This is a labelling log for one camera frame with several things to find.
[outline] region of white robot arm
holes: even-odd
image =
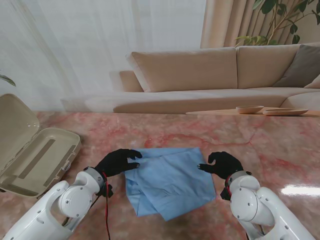
[[[246,171],[233,173],[226,181],[230,206],[250,240],[315,240],[297,217],[270,189]],[[255,225],[274,226],[266,235]]]
[[[104,178],[92,167],[77,174],[69,185],[60,181],[15,223],[3,240],[67,240],[89,211],[93,195],[104,187]],[[71,220],[62,226],[51,210]]]

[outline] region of pink marble surface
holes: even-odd
[[[320,239],[320,119],[227,115],[170,115],[40,112],[42,128],[57,127],[81,136],[82,148],[64,179],[95,166],[119,148],[200,147],[226,151],[272,189],[317,239]],[[165,222],[158,214],[136,217],[125,193],[124,175],[110,178],[113,240],[245,240],[229,202],[220,198],[224,181],[213,176],[217,199]],[[0,194],[0,236],[36,202]],[[107,239],[105,201],[99,199],[72,240]]]

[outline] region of folded fabric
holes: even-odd
[[[211,174],[199,148],[136,149],[137,169],[125,172],[126,195],[138,217],[159,213],[168,221],[216,197]]]

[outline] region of sheer curtain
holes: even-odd
[[[117,78],[130,69],[126,53],[198,49],[205,7],[206,0],[1,0],[0,74],[17,87],[0,81],[0,95],[47,111],[64,110],[70,98],[109,96],[111,111],[126,98]]]

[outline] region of gray pillow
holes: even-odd
[[[292,64],[273,87],[303,88],[320,74],[320,47],[300,45]]]

